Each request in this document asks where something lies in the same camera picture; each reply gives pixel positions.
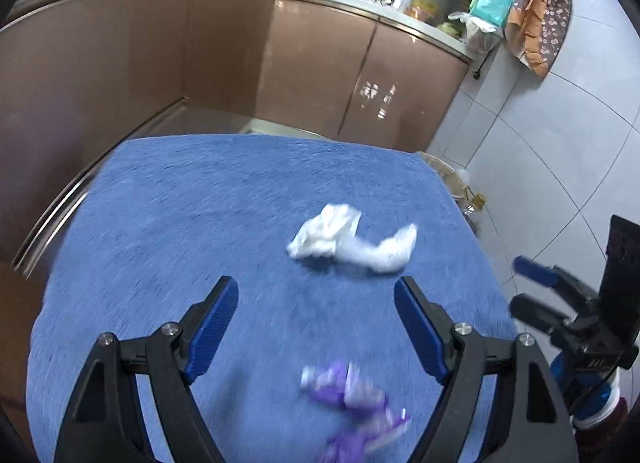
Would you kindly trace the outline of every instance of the white tissue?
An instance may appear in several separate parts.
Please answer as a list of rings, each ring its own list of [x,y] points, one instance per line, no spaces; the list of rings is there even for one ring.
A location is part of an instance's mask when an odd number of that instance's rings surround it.
[[[335,257],[345,263],[367,266],[377,273],[398,271],[414,251],[417,226],[409,224],[378,246],[356,237],[362,213],[349,205],[327,205],[319,216],[306,221],[287,252],[301,257]]]

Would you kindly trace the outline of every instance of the plastic bag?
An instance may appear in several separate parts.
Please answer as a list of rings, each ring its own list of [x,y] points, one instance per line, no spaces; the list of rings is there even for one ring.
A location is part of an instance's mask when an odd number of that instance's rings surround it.
[[[507,22],[512,4],[513,0],[479,0],[471,10],[471,15],[502,28]]]
[[[355,237],[362,213],[349,205],[326,205],[305,221],[287,252],[294,259],[335,257],[345,263],[366,266],[376,273],[393,273],[409,262],[417,226],[409,224],[378,245]]]
[[[473,51],[488,53],[502,39],[502,29],[479,17],[463,11],[449,15],[451,20],[459,20],[466,26],[466,45]]]

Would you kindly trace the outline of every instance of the floral bag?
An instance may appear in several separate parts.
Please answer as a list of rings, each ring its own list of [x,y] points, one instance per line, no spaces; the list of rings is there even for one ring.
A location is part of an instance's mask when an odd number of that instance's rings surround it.
[[[506,39],[512,53],[544,78],[564,42],[571,0],[514,0]]]

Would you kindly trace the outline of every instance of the blue gripper pad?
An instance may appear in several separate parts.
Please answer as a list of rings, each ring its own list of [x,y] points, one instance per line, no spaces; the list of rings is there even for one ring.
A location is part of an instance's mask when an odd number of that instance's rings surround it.
[[[557,286],[559,282],[559,277],[553,271],[522,255],[513,259],[513,271],[549,288]]]
[[[411,344],[414,345],[422,369],[438,380],[438,383],[445,385],[449,369],[444,363],[442,339],[418,304],[411,289],[402,279],[399,279],[394,286],[394,303]]]
[[[238,283],[229,278],[191,340],[189,359],[182,371],[183,377],[189,384],[209,369],[236,307],[238,307]]]

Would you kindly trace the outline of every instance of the blue cloth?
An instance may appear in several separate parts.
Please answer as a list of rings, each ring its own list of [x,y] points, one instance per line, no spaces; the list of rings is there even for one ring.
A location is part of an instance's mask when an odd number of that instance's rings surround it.
[[[100,332],[148,335],[230,275],[240,288],[238,309],[192,386],[226,460],[311,463],[347,419],[300,395],[302,367],[345,359],[413,418],[406,436],[368,461],[406,461],[441,386],[423,372],[394,308],[400,274],[287,256],[287,243],[326,203],[362,210],[358,234],[375,242],[417,223],[403,273],[454,320],[513,338],[476,238],[420,157],[271,136],[128,141],[73,219],[33,328],[27,410],[41,460],[53,459],[76,377]],[[169,462],[148,379],[138,381],[155,455]],[[462,461],[474,459],[484,434],[493,387],[485,383]]]

